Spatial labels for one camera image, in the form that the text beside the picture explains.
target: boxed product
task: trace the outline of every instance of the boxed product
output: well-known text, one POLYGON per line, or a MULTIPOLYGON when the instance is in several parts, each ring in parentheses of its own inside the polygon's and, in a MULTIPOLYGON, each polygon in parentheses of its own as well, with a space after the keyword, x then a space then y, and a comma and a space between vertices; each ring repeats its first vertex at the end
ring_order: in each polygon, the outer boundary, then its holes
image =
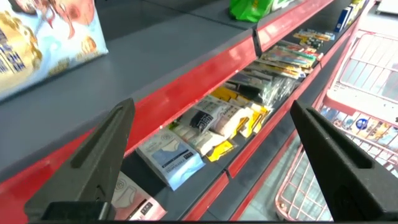
POLYGON ((205 165, 199 153, 168 128, 154 134, 136 151, 173 190, 205 165))
POLYGON ((107 52, 94 0, 0 1, 0 100, 107 52))
POLYGON ((112 197, 115 220, 160 220, 166 211, 134 181, 119 172, 112 197))

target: supermarket aisle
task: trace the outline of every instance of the supermarket aisle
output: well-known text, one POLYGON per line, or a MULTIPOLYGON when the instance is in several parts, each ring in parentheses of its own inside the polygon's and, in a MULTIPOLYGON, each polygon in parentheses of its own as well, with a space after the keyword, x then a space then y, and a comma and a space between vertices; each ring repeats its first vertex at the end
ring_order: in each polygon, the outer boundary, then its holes
MULTIPOLYGON (((377 15, 376 9, 377 6, 371 9, 368 16, 361 23, 360 29, 398 37, 398 29, 391 29, 391 27, 398 27, 398 16, 387 14, 377 15)), ((295 139, 271 175, 264 182, 261 190, 244 211, 240 220, 278 220, 275 212, 275 196, 286 175, 287 169, 292 164, 292 159, 295 152, 297 152, 299 144, 299 139, 295 139)))
POLYGON ((293 161, 294 155, 296 155, 299 145, 300 139, 296 137, 264 182, 260 191, 242 214, 242 221, 278 220, 275 212, 275 196, 293 161))

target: red shelf edge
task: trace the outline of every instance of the red shelf edge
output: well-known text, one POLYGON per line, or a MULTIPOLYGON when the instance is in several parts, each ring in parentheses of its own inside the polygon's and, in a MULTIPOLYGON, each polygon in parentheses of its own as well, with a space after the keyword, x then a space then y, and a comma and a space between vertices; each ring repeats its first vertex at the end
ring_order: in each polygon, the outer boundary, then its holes
MULTIPOLYGON (((359 23, 360 23, 360 20, 361 20, 362 16, 366 15, 372 7, 373 7, 373 4, 371 4, 371 2, 370 2, 366 6, 366 8, 364 9, 363 13, 360 15, 360 18, 355 22, 356 24, 352 25, 352 29, 353 29, 352 33, 349 35, 350 37, 349 37, 348 43, 347 43, 347 45, 346 45, 346 47, 345 47, 345 49, 343 50, 343 53, 342 53, 342 55, 344 55, 344 57, 341 57, 339 59, 339 61, 337 62, 336 67, 333 69, 332 74, 331 74, 331 76, 330 76, 330 78, 328 80, 328 83, 325 86, 325 89, 319 94, 318 98, 314 102, 314 104, 313 104, 314 108, 319 108, 322 105, 323 100, 325 99, 327 90, 331 87, 334 79, 336 78, 336 76, 338 74, 338 71, 339 71, 341 65, 343 64, 343 62, 345 60, 345 57, 347 57, 347 53, 349 52, 349 48, 351 47, 351 43, 352 43, 352 41, 353 41, 353 39, 355 37, 355 35, 352 35, 352 34, 356 33, 356 31, 358 31, 359 23)), ((243 212, 245 211, 245 209, 250 204, 250 201, 254 198, 254 196, 256 196, 256 194, 258 193, 258 191, 262 187, 264 181, 269 177, 269 175, 271 174, 272 170, 274 170, 276 164, 279 162, 280 158, 286 152, 287 147, 285 145, 287 144, 287 142, 289 142, 289 141, 291 142, 292 141, 291 138, 294 138, 292 136, 296 136, 296 135, 297 135, 297 130, 295 130, 292 133, 292 135, 289 136, 289 138, 286 141, 286 143, 281 147, 280 151, 273 158, 273 160, 271 161, 271 163, 269 164, 267 169, 260 176, 259 180, 254 184, 253 188, 250 190, 248 195, 245 197, 245 199, 242 201, 242 203, 236 209, 236 211, 233 214, 233 216, 230 218, 231 221, 238 221, 240 219, 240 217, 242 216, 243 212)))
POLYGON ((216 200, 219 194, 228 185, 228 176, 224 172, 218 180, 202 195, 195 206, 184 217, 183 221, 197 221, 207 211, 207 208, 216 200))
MULTIPOLYGON (((132 153, 149 136, 180 116, 255 59, 254 42, 249 35, 136 103, 136 115, 124 156, 132 153)), ((79 136, 0 184, 0 202, 2 202, 0 216, 6 223, 27 222, 24 213, 26 201, 41 188, 91 132, 92 130, 79 136)))
POLYGON ((303 22, 329 5, 333 0, 307 0, 285 14, 257 29, 261 50, 264 52, 303 22))
POLYGON ((285 154, 285 152, 287 151, 287 149, 289 148, 290 144, 293 142, 296 136, 297 136, 297 131, 294 130, 292 134, 287 138, 284 145, 280 148, 279 152, 275 155, 271 163, 268 165, 264 173, 261 174, 260 178, 254 184, 253 188, 249 191, 248 195, 244 198, 239 207, 236 209, 233 216, 229 219, 230 221, 238 221, 241 218, 243 212, 249 206, 251 200, 254 198, 254 196, 256 196, 258 191, 261 189, 263 183, 266 181, 267 177, 271 174, 272 170, 277 165, 282 156, 285 154))
MULTIPOLYGON (((351 26, 336 42, 336 46, 339 47, 344 40, 346 40, 352 33, 354 26, 351 26)), ((326 55, 334 54, 334 52, 329 51, 326 55)), ((242 169, 248 159, 257 150, 263 140, 268 136, 268 134, 275 128, 279 121, 285 116, 289 111, 294 100, 299 98, 301 94, 307 89, 311 82, 318 75, 321 70, 321 63, 319 63, 313 70, 313 72, 303 81, 303 83, 287 98, 286 102, 279 108, 279 110, 270 118, 270 120, 265 124, 261 131, 253 138, 249 144, 243 149, 240 155, 235 158, 235 160, 229 165, 228 170, 232 178, 238 174, 242 169)))

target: shopping cart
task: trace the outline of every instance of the shopping cart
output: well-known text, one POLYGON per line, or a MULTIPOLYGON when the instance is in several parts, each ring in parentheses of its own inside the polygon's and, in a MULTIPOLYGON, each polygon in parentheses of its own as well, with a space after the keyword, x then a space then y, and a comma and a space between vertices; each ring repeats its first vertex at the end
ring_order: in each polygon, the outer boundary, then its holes
MULTIPOLYGON (((398 178, 398 39, 360 30, 317 108, 398 178)), ((275 197, 288 221, 332 221, 302 146, 275 197)))

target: green package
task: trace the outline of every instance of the green package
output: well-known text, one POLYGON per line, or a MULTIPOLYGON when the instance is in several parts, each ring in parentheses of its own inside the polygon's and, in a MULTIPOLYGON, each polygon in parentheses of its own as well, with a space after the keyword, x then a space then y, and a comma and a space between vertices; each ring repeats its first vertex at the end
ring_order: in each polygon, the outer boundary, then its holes
POLYGON ((274 0, 231 0, 229 10, 239 21, 258 22, 271 11, 274 0))

